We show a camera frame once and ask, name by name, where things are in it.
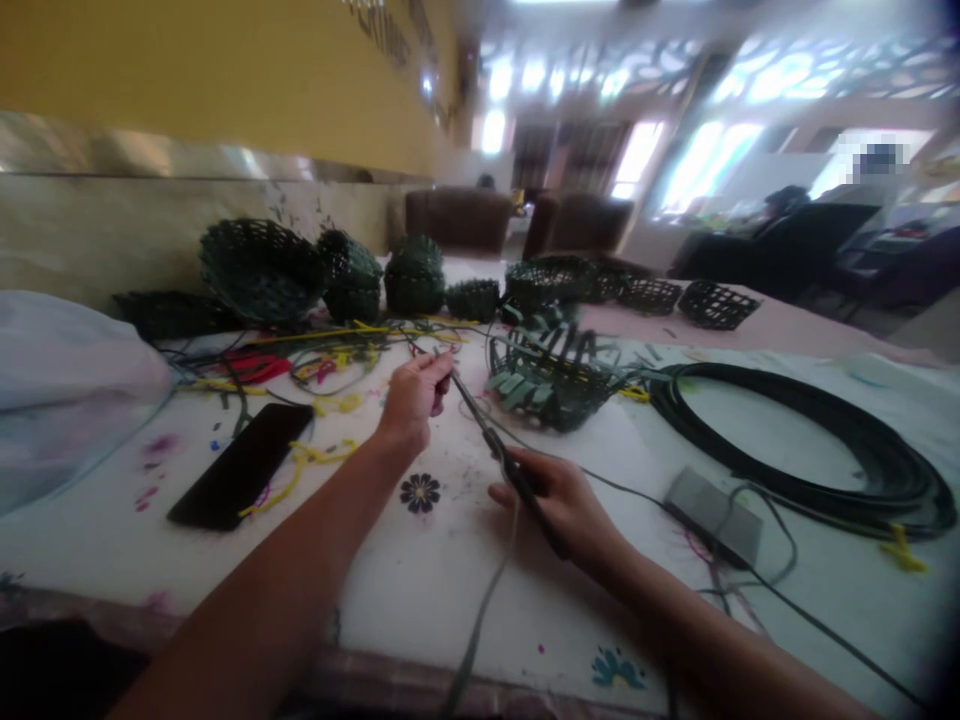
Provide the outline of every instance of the scissors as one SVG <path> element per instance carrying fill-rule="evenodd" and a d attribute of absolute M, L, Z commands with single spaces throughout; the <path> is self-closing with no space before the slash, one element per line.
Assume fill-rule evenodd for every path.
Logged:
<path fill-rule="evenodd" d="M 514 462 L 513 458 L 510 457 L 510 453 L 507 452 L 507 448 L 503 444 L 503 440 L 500 439 L 500 436 L 497 434 L 496 430 L 487 424 L 487 421 L 483 417 L 483 413 L 480 412 L 480 408 L 477 407 L 476 402 L 473 400 L 473 395 L 470 394 L 470 391 L 467 390 L 466 386 L 463 384 L 463 381 L 460 380 L 456 370 L 450 373 L 450 377 L 453 378 L 454 384 L 457 386 L 460 394 L 463 395 L 464 402 L 467 403 L 467 407 L 470 408 L 470 412 L 473 413 L 473 417 L 476 419 L 477 425 L 480 426 L 480 430 L 483 433 L 483 439 L 486 440 L 487 445 L 490 447 L 490 451 L 499 461 L 500 472 L 503 474 L 504 479 L 506 479 L 506 481 L 510 483 L 517 491 L 517 495 L 520 496 L 520 500 L 526 506 L 527 510 L 530 511 L 530 514 L 533 515 L 533 519 L 540 526 L 540 530 L 547 539 L 547 543 L 549 543 L 550 547 L 553 548 L 553 551 L 557 554 L 557 557 L 561 560 L 569 560 L 570 550 L 567 548 L 567 544 L 560 538 L 556 528 L 553 527 L 553 524 L 547 519 L 547 516 L 544 515 L 543 509 L 540 507 L 539 503 L 537 503 L 537 498 L 533 493 L 533 489 L 530 487 L 530 482 L 527 480 L 526 473 L 520 468 L 519 465 L 517 465 L 516 462 Z"/>

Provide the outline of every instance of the black woven basket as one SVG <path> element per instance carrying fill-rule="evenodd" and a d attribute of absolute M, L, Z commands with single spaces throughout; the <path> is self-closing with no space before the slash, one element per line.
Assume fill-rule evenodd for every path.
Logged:
<path fill-rule="evenodd" d="M 617 302 L 641 315 L 669 315 L 682 292 L 683 287 L 666 280 L 631 277 Z"/>
<path fill-rule="evenodd" d="M 760 301 L 709 280 L 694 280 L 683 293 L 677 307 L 690 322 L 699 327 L 736 330 L 760 307 Z"/>
<path fill-rule="evenodd" d="M 550 305 L 567 305 L 588 297 L 597 269 L 576 255 L 524 260 L 507 268 L 506 297 L 524 316 Z M 504 316 L 504 322 L 513 324 Z"/>
<path fill-rule="evenodd" d="M 369 250 L 343 230 L 327 230 L 317 240 L 327 291 L 323 301 L 334 322 L 376 322 L 380 317 L 383 268 Z"/>
<path fill-rule="evenodd" d="M 241 317 L 297 320 L 323 294 L 313 245 L 272 220 L 223 220 L 200 238 L 203 281 Z"/>
<path fill-rule="evenodd" d="M 503 408 L 534 415 L 558 432 L 582 426 L 628 384 L 625 376 L 592 364 L 596 334 L 577 333 L 575 325 L 542 333 L 539 344 L 518 329 L 510 331 L 508 342 L 496 336 L 490 340 L 491 384 Z M 503 355 L 496 349 L 498 344 L 506 348 Z"/>
<path fill-rule="evenodd" d="M 399 315 L 435 315 L 443 307 L 443 256 L 425 235 L 404 237 L 394 251 L 383 282 L 387 307 Z"/>
<path fill-rule="evenodd" d="M 350 288 L 380 286 L 383 268 L 367 248 L 343 230 L 327 230 L 317 240 L 317 252 L 327 287 Z"/>
<path fill-rule="evenodd" d="M 593 285 L 584 302 L 602 304 L 616 300 L 623 292 L 623 286 L 630 275 L 621 267 L 615 265 L 598 265 Z"/>
<path fill-rule="evenodd" d="M 490 322 L 500 305 L 500 283 L 496 280 L 466 280 L 447 288 L 447 309 L 463 320 Z"/>
<path fill-rule="evenodd" d="M 120 315 L 144 340 L 212 335 L 243 328 L 243 320 L 215 298 L 177 291 L 114 295 Z"/>
<path fill-rule="evenodd" d="M 380 318 L 380 283 L 375 288 L 332 287 L 323 294 L 330 318 L 339 325 L 351 320 L 373 323 Z"/>

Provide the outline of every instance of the brown chair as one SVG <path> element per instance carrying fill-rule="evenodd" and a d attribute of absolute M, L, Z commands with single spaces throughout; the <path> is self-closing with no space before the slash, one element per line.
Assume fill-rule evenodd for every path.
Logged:
<path fill-rule="evenodd" d="M 533 207 L 523 259 L 555 253 L 612 254 L 632 213 L 629 200 L 590 193 L 541 195 Z"/>
<path fill-rule="evenodd" d="M 494 190 L 414 190 L 406 196 L 406 230 L 429 235 L 451 255 L 500 259 L 513 201 Z"/>

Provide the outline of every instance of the hand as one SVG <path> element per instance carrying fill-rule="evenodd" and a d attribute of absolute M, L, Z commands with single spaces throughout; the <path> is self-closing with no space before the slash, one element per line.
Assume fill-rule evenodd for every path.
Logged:
<path fill-rule="evenodd" d="M 524 450 L 507 448 L 511 457 L 526 473 L 538 496 L 537 502 L 570 548 L 572 560 L 591 572 L 620 542 L 620 531 L 593 494 L 583 470 L 567 460 Z M 506 508 L 513 508 L 517 496 L 513 488 L 494 483 L 487 492 Z"/>
<path fill-rule="evenodd" d="M 450 389 L 453 353 L 419 355 L 398 367 L 390 378 L 377 434 L 399 443 L 414 457 L 430 442 L 430 418 L 443 412 Z"/>

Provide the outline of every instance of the person's left hand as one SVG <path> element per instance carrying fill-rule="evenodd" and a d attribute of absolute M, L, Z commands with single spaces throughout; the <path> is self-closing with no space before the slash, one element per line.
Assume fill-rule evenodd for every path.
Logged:
<path fill-rule="evenodd" d="M 428 420 L 443 412 L 443 396 L 450 389 L 453 353 L 419 355 L 398 367 L 390 378 L 377 433 L 415 451 L 430 442 Z"/>

